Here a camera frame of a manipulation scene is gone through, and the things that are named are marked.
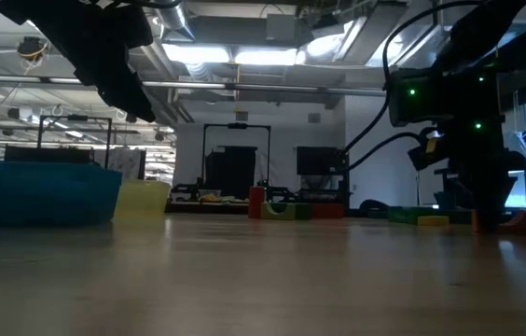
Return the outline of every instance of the fluorescent light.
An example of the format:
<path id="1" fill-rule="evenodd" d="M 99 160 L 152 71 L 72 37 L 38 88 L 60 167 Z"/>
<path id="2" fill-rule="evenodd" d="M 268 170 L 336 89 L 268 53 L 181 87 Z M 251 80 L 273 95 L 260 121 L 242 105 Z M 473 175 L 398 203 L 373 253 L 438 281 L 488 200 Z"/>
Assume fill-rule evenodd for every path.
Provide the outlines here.
<path id="1" fill-rule="evenodd" d="M 304 51 L 299 51 L 295 63 L 304 64 L 305 62 L 307 62 L 307 53 Z"/>
<path id="2" fill-rule="evenodd" d="M 229 55 L 223 47 L 176 46 L 162 44 L 172 61 L 182 63 L 227 63 Z"/>
<path id="3" fill-rule="evenodd" d="M 339 47 L 343 37 L 344 34 L 335 34 L 314 39 L 307 46 L 307 52 L 312 57 L 323 56 L 328 52 L 336 50 Z"/>
<path id="4" fill-rule="evenodd" d="M 37 28 L 37 26 L 31 21 L 31 20 L 27 20 L 27 23 L 29 23 L 30 26 L 33 27 L 33 29 L 35 29 L 37 32 L 41 33 L 41 31 L 39 30 L 39 28 Z"/>
<path id="5" fill-rule="evenodd" d="M 348 31 L 350 31 L 350 28 L 352 28 L 353 25 L 354 25 L 354 20 L 344 23 L 344 34 L 345 35 L 348 34 Z"/>
<path id="6" fill-rule="evenodd" d="M 54 122 L 54 125 L 60 127 L 60 128 L 64 128 L 65 130 L 68 129 L 68 126 L 64 125 L 64 124 L 61 124 L 60 122 Z"/>
<path id="7" fill-rule="evenodd" d="M 66 132 L 66 134 L 76 137 L 76 138 L 82 138 L 84 136 L 83 133 L 79 133 L 77 131 L 69 131 L 69 132 Z"/>
<path id="8" fill-rule="evenodd" d="M 208 89 L 208 90 L 225 90 L 226 84 L 221 83 L 200 83 L 200 82 L 160 82 L 160 81 L 144 81 L 143 86 L 146 87 L 165 87 L 165 88 L 179 88 L 179 89 Z"/>
<path id="9" fill-rule="evenodd" d="M 410 59 L 410 57 L 414 56 L 419 50 L 424 47 L 437 33 L 441 31 L 441 28 L 439 26 L 433 27 L 431 31 L 427 33 L 427 35 L 419 41 L 419 43 L 416 44 L 412 49 L 406 50 L 404 52 L 404 57 L 402 57 L 399 61 L 397 61 L 397 65 L 404 64 L 407 60 Z"/>
<path id="10" fill-rule="evenodd" d="M 367 66 L 382 66 L 383 65 L 383 49 L 385 48 L 385 42 L 387 38 L 381 42 L 375 53 L 367 62 Z M 389 66 L 394 65 L 394 62 L 397 61 L 398 56 L 402 53 L 404 48 L 404 41 L 402 41 L 402 36 L 396 36 L 389 47 L 387 47 L 387 62 Z"/>
<path id="11" fill-rule="evenodd" d="M 50 78 L 49 81 L 54 84 L 80 84 L 76 78 Z"/>
<path id="12" fill-rule="evenodd" d="M 296 49 L 288 50 L 249 50 L 236 55 L 234 62 L 251 65 L 294 65 L 297 58 Z"/>

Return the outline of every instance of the blue plastic tub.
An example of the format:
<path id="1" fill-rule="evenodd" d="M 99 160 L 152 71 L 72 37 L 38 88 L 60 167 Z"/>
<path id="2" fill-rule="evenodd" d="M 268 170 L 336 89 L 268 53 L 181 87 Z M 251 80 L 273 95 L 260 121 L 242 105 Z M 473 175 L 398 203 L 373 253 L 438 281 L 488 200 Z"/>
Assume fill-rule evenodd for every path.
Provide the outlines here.
<path id="1" fill-rule="evenodd" d="M 0 225 L 107 223 L 121 182 L 122 174 L 95 165 L 0 161 Z"/>

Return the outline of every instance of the colored blocks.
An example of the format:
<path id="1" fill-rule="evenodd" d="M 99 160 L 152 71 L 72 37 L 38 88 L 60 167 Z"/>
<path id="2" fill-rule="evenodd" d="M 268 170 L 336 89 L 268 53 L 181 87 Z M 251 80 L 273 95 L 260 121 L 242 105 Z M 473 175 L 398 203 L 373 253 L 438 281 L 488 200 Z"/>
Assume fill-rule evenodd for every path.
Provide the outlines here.
<path id="1" fill-rule="evenodd" d="M 307 220 L 312 218 L 310 204 L 262 203 L 261 218 L 273 220 Z"/>
<path id="2" fill-rule="evenodd" d="M 127 180 L 118 195 L 115 219 L 163 218 L 170 185 L 159 181 Z"/>
<path id="3" fill-rule="evenodd" d="M 248 217 L 261 218 L 261 204 L 265 202 L 265 188 L 251 187 L 248 196 Z"/>
<path id="4" fill-rule="evenodd" d="M 262 203 L 261 219 L 294 220 L 296 219 L 296 210 L 294 204 Z"/>
<path id="5" fill-rule="evenodd" d="M 390 206 L 387 210 L 387 218 L 392 223 L 404 223 L 416 225 L 419 217 L 431 216 L 432 208 Z"/>
<path id="6" fill-rule="evenodd" d="M 447 216 L 420 216 L 417 225 L 424 227 L 447 227 L 450 218 Z"/>
<path id="7" fill-rule="evenodd" d="M 306 203 L 296 203 L 296 220 L 310 220 L 312 219 L 312 205 Z"/>
<path id="8" fill-rule="evenodd" d="M 312 206 L 313 218 L 342 219 L 344 213 L 344 204 L 340 203 L 317 203 Z"/>

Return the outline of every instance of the exposed ductwork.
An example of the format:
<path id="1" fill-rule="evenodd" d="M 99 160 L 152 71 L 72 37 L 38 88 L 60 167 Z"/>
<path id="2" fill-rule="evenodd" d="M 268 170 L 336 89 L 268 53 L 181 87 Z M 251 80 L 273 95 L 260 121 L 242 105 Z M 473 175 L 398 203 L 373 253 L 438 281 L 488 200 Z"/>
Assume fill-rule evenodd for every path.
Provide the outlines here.
<path id="1" fill-rule="evenodd" d="M 186 64 L 190 76 L 197 81 L 214 81 L 214 75 L 205 63 Z"/>
<path id="2" fill-rule="evenodd" d="M 178 5 L 166 9 L 159 9 L 158 16 L 163 26 L 170 31 L 175 31 L 178 34 L 195 40 L 190 28 L 188 28 L 187 10 L 181 1 L 177 0 L 156 0 L 158 4 L 168 5 L 178 2 Z"/>

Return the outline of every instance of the red block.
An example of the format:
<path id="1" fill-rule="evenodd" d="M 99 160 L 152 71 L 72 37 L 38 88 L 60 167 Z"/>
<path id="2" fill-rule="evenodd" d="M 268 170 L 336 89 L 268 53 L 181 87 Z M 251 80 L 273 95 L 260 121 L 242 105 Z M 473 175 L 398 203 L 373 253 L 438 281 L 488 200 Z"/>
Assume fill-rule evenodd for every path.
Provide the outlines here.
<path id="1" fill-rule="evenodd" d="M 316 203 L 312 205 L 313 218 L 344 218 L 345 208 L 344 204 L 340 203 Z"/>
<path id="2" fill-rule="evenodd" d="M 251 187 L 248 193 L 248 217 L 261 218 L 261 204 L 265 202 L 265 188 Z"/>

